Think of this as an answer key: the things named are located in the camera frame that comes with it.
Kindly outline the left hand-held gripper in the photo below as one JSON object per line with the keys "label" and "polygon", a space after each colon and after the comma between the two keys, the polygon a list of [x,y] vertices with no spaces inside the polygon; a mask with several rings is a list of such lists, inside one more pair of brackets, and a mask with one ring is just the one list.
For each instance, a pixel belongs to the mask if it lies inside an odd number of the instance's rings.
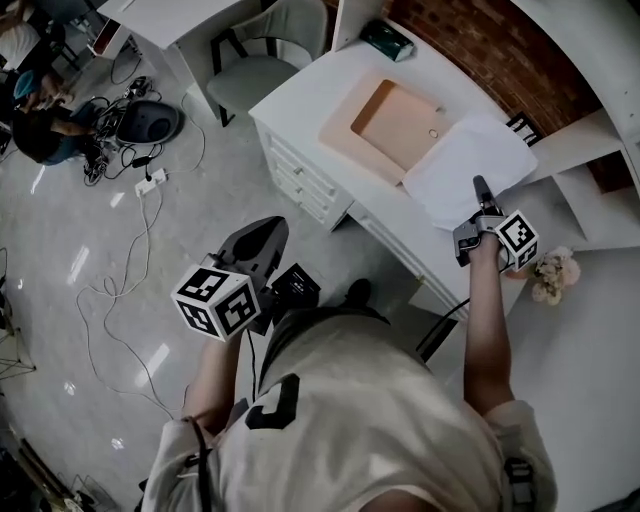
{"label": "left hand-held gripper", "polygon": [[264,333],[278,301],[268,281],[288,235],[284,217],[267,217],[234,232],[202,264],[192,265],[171,292],[187,327],[222,342],[250,325]]}

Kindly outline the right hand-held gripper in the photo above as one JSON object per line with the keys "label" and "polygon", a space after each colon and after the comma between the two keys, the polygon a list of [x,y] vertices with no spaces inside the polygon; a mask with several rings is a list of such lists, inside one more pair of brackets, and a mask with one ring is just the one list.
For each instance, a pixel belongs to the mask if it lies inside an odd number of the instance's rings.
{"label": "right hand-held gripper", "polygon": [[455,258],[460,267],[470,263],[469,253],[478,248],[483,234],[496,235],[504,249],[502,258],[506,269],[519,271],[537,255],[539,235],[524,215],[516,210],[503,215],[495,197],[481,175],[473,178],[473,186],[480,209],[473,217],[453,231]]}

